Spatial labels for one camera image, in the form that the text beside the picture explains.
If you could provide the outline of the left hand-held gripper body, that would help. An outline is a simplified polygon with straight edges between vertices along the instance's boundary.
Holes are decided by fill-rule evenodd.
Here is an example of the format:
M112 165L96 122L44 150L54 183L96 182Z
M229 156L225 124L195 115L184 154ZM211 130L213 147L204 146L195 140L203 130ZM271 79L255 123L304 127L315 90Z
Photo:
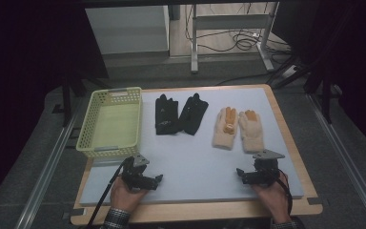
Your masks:
M143 176L149 163L142 155L130 156L125 160L121 177L130 190L144 189L146 184L153 183L153 178Z

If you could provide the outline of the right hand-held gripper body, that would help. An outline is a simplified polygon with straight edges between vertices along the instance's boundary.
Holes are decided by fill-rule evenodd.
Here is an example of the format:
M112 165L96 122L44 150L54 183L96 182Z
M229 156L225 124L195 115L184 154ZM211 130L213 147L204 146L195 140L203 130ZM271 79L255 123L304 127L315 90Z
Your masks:
M267 149L253 155L255 171L247 174L247 177L253 180L253 184L272 185L279 178L278 160L284 157Z

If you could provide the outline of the beige fluffy glove orange fingers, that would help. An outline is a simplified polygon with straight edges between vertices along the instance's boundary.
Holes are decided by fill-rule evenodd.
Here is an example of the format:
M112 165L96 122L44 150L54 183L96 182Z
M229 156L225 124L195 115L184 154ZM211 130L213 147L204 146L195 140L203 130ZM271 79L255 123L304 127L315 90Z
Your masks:
M244 151L249 154L263 151L263 128L259 114L251 110L240 112L239 126Z
M235 108L222 108L217 116L214 132L213 146L231 150L237 131L237 112Z

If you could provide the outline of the yellow-green plastic basket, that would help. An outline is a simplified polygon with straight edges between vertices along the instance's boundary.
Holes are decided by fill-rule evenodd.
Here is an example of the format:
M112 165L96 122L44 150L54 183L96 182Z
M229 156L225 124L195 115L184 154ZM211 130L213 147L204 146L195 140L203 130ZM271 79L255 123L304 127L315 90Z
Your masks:
M141 118L139 87L94 91L76 150L92 158L135 156L140 151Z

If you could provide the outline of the black glove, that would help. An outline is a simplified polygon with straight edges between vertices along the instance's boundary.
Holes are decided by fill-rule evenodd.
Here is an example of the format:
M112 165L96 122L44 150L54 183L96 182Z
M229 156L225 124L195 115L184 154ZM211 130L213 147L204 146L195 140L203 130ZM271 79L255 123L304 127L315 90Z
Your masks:
M189 135L195 135L209 103L200 99L198 93L190 96L179 117L179 130Z
M178 132L178 102L164 94L155 100L155 129L158 135Z

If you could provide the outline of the person's left hand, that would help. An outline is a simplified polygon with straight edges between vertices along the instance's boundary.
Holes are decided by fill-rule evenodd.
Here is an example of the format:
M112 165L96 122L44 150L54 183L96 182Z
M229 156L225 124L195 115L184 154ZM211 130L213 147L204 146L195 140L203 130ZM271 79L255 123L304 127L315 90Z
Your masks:
M111 208L132 213L147 194L148 190L130 190L123 179L118 177L112 185Z

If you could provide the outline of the person's right hand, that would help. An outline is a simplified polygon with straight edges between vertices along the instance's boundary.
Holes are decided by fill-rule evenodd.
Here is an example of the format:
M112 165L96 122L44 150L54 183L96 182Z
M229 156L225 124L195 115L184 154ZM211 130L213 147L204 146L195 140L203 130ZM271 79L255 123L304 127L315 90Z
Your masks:
M279 182L275 182L268 187L255 184L252 185L252 189L265 208L271 213L274 223L291 221L288 213L289 203L287 194Z

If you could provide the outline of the white foam mat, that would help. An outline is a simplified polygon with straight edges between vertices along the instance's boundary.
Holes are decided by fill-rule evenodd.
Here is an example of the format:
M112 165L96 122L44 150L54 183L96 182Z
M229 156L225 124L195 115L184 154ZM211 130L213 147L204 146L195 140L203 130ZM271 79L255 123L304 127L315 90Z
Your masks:
M242 183L236 170L254 170L254 158L244 152L241 137L234 139L229 150L212 146L217 114L224 107L238 111L254 110L260 115L265 148L284 155L278 167L289 176L294 198L302 198L304 189L298 178L277 119L265 90L262 88L214 89L198 91L209 103L195 135L155 133L155 100L160 92L142 94L140 153L150 163L144 174L163 177L158 188L151 191L146 203L211 202L255 199L256 194Z

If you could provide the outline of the wooden table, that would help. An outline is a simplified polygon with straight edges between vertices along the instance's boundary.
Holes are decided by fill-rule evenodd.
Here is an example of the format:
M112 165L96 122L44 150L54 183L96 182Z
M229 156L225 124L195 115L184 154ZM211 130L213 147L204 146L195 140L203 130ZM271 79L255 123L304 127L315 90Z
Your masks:
M276 102L272 89L265 85L242 85L242 86L221 86L203 87L199 89L181 88L167 89L165 95L179 102L184 102L189 96L198 91L214 89L240 89L240 88L262 88L268 96L277 119L277 124L282 133L290 157L295 166L298 178L304 189L302 198L294 198L293 213L296 216L316 215L322 212L323 206L317 198L315 187L311 182L302 158L295 146L293 137L284 120L282 112ZM145 90L144 92L160 92L158 90ZM192 221L206 219L244 219L259 218L268 216L268 211L261 202L255 199L234 200L234 201L211 201L211 202L177 202L177 203L143 203L132 214L133 223L166 222L166 221Z

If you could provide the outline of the white power strip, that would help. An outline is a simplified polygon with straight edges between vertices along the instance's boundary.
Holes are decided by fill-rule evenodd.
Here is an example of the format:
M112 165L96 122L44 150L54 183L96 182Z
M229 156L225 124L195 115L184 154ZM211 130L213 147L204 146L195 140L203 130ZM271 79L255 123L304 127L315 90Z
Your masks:
M296 65L292 65L291 67L289 67L283 74L282 74L282 76L284 77L284 78L288 78L288 77L290 77L291 75L293 75L294 73L296 73L296 71L297 71L297 67L296 67Z

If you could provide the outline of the dark tripod stand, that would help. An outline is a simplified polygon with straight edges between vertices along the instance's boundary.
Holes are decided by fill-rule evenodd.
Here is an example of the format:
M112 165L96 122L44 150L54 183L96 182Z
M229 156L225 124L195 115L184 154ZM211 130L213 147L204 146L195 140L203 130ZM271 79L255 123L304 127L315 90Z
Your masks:
M322 53L315 61L301 70L293 73L289 77L275 83L274 89L281 89L286 85L296 81L301 76L305 76L308 73L310 76L303 86L303 90L306 94L314 94L319 86L322 86L321 95L321 113L325 120L331 124L330 117L330 99L331 99L331 80L330 71L327 68L328 55Z

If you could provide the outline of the dark curtain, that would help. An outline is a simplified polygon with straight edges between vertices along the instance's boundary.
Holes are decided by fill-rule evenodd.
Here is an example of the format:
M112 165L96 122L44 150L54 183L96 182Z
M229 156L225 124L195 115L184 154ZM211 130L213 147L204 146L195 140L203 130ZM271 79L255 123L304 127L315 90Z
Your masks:
M0 184L48 92L107 70L84 8L72 0L0 0Z
M366 0L281 0L273 33L306 65L328 55L339 104L366 136Z

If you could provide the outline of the white cabinet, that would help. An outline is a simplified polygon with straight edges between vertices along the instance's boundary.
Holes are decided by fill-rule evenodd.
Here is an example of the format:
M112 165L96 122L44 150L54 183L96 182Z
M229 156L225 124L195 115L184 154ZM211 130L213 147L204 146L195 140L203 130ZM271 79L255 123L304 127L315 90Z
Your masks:
M165 52L169 49L167 6L85 9L102 54Z

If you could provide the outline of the metal floor rail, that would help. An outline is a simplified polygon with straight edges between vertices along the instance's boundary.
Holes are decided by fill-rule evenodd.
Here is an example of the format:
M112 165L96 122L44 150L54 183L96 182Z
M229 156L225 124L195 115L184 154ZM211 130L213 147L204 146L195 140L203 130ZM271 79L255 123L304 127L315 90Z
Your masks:
M56 170L57 164L63 154L68 138L71 135L71 130L74 126L75 120L78 117L82 102L82 98L76 98L74 104L71 106L71 118L68 124L61 129L60 135L56 139L53 149L49 154L49 157L30 193L30 197L18 221L16 222L14 229L31 229L38 209L43 201L43 197L45 196L51 183L51 179Z
M353 162L349 152L347 151L345 145L341 141L340 137L338 136L334 126L330 124L324 115L321 113L320 109L321 106L319 105L318 100L310 94L306 95L306 98L311 103L315 115L325 132L325 135L328 137L329 141L331 142L333 148L335 149L335 153L339 157L341 164L343 165L348 177L350 178L351 182L353 183L356 192L358 193L364 207L366 208L366 182L356 167L356 164Z

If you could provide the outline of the grey metal desk frame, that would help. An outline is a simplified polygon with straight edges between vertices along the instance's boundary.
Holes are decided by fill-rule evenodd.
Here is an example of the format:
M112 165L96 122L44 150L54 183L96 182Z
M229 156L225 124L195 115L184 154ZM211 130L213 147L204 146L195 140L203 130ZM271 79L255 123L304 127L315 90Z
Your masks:
M260 42L256 43L258 52L268 72L274 70L274 66L266 51L266 43L269 38L278 3L273 2L268 13L264 14L242 14L242 15L196 15L196 5L193 5L192 22L192 51L191 51L191 72L198 72L198 53L196 33L208 30L235 30L235 29L262 29L264 31Z

